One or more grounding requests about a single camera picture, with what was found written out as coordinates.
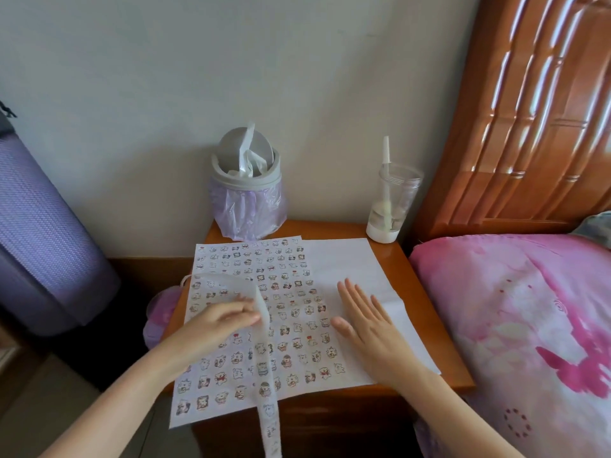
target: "forearm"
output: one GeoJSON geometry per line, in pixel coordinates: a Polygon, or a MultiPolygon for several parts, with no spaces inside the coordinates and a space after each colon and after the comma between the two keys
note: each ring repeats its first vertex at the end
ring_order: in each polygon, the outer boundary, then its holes
{"type": "Polygon", "coordinates": [[[423,369],[401,395],[456,457],[521,457],[439,375],[423,369]]]}
{"type": "Polygon", "coordinates": [[[118,457],[168,381],[159,367],[152,352],[136,362],[41,457],[118,457]]]}

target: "bed headboard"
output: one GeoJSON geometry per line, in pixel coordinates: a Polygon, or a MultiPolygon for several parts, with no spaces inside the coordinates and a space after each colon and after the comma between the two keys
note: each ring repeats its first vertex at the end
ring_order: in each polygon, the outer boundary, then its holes
{"type": "Polygon", "coordinates": [[[481,0],[418,240],[567,232],[611,208],[611,0],[481,0]]]}

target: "hand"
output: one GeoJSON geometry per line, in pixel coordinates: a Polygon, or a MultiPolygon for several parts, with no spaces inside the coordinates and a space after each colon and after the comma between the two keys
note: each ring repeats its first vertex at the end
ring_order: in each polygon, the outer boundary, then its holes
{"type": "Polygon", "coordinates": [[[259,320],[261,315],[254,311],[252,299],[216,303],[206,307],[149,353],[163,365],[164,374],[169,377],[166,382],[170,382],[189,364],[216,350],[231,333],[259,320]]]}
{"type": "Polygon", "coordinates": [[[411,377],[426,368],[374,295],[370,300],[349,279],[345,284],[339,282],[337,290],[353,324],[334,316],[333,328],[352,343],[372,378],[396,391],[402,390],[411,377]]]}

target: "nightstand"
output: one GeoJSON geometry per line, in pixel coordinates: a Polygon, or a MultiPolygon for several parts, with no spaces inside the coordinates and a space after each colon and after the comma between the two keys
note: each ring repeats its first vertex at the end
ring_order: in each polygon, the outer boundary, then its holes
{"type": "MultiPolygon", "coordinates": [[[[303,239],[366,237],[365,225],[287,220],[270,238],[299,235],[303,239]]],[[[205,242],[232,241],[223,238],[218,225],[213,223],[205,242]]],[[[404,301],[409,318],[441,370],[441,376],[457,392],[475,388],[401,247],[396,242],[378,244],[371,240],[370,245],[390,284],[404,301]]],[[[164,338],[183,324],[187,291],[185,287],[164,338]]],[[[394,454],[401,450],[406,428],[411,428],[414,417],[403,398],[382,385],[305,394],[281,400],[279,406],[285,457],[394,454]]],[[[208,455],[263,456],[254,408],[195,423],[192,429],[201,449],[208,455]]]]}

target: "orange wooden tabletop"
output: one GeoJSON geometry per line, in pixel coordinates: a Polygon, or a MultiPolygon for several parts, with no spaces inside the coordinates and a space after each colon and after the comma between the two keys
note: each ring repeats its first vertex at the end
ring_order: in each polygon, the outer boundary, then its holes
{"type": "MultiPolygon", "coordinates": [[[[366,238],[365,225],[357,223],[331,223],[309,222],[305,220],[287,220],[278,231],[269,238],[283,238],[285,236],[301,236],[303,239],[346,239],[366,238]]],[[[206,244],[220,244],[232,242],[224,238],[216,222],[212,223],[206,244]]],[[[420,284],[414,269],[407,257],[396,242],[379,244],[369,240],[371,249],[382,266],[391,286],[405,302],[409,319],[424,342],[428,353],[441,370],[441,376],[448,385],[457,392],[466,392],[475,387],[462,359],[458,355],[454,343],[446,328],[439,319],[428,295],[420,284]]],[[[170,323],[165,328],[162,340],[173,334],[185,321],[186,301],[189,286],[185,286],[178,305],[176,306],[170,323]]],[[[172,385],[166,387],[164,392],[172,393],[172,385]]],[[[381,385],[368,385],[348,389],[320,392],[333,395],[397,395],[392,389],[381,385]]]]}

